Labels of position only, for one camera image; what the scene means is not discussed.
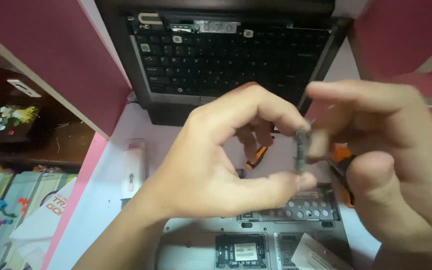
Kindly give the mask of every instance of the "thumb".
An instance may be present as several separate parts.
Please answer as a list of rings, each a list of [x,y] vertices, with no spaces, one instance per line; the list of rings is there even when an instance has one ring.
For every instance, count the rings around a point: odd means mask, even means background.
[[[289,171],[278,172],[255,179],[238,179],[237,188],[233,190],[246,198],[238,208],[247,211],[279,208],[300,190],[308,190],[316,186],[316,178],[305,172],[297,175]]]
[[[346,173],[355,196],[355,210],[366,229],[382,243],[410,248],[432,231],[401,194],[394,159],[386,152],[369,152],[355,158]]]

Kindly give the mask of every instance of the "black keyboard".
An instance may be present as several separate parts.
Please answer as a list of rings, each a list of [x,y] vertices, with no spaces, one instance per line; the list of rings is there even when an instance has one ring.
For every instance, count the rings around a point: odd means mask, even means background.
[[[153,93],[219,97],[255,81],[297,104],[330,36],[327,30],[257,27],[253,37],[139,29]]]

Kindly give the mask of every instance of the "white desk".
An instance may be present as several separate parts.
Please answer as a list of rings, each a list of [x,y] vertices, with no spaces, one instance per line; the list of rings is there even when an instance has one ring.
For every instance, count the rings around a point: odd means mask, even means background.
[[[358,79],[356,64],[347,40],[340,48],[327,80]],[[145,138],[148,143],[149,171],[152,174],[167,154],[179,127],[155,126],[149,116],[137,104],[129,104],[111,136],[93,175],[69,221],[69,224],[51,259],[48,269],[70,269],[116,217],[121,209],[120,182],[123,178],[123,152],[126,140]],[[292,166],[291,138],[275,135],[274,145],[266,153],[259,166],[248,172],[248,177],[258,177],[289,170]],[[243,147],[236,138],[225,144],[225,151],[236,168],[244,168],[246,159]],[[313,168],[318,181],[331,181],[325,163]],[[355,269],[369,269],[380,243],[364,229],[354,210],[340,205],[341,216],[349,245],[352,249]]]

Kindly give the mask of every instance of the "laptop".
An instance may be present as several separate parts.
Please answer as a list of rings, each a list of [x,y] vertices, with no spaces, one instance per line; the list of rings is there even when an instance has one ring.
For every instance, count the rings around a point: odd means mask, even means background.
[[[334,0],[96,0],[138,102],[154,125],[182,126],[196,107],[255,81],[304,115],[306,85],[323,80],[351,20]],[[276,209],[233,218],[172,218],[158,270],[297,270],[303,236],[351,265],[330,184]]]
[[[124,70],[155,125],[255,81],[304,115],[351,19],[334,0],[96,0]]]

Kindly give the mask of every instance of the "hand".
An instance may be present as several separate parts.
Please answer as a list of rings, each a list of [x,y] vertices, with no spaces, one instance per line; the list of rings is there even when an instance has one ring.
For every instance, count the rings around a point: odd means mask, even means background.
[[[273,142],[269,122],[286,136],[298,128],[311,128],[291,103],[255,83],[242,85],[196,108],[161,166],[133,200],[151,205],[159,213],[157,219],[234,217],[284,205],[295,192],[314,187],[314,176],[280,172],[240,179],[222,147],[237,135],[246,156],[254,160],[256,139],[266,146]]]
[[[312,125],[309,154],[348,143],[347,180],[361,222],[392,249],[432,250],[432,116],[409,85],[310,83],[309,96],[333,106]]]

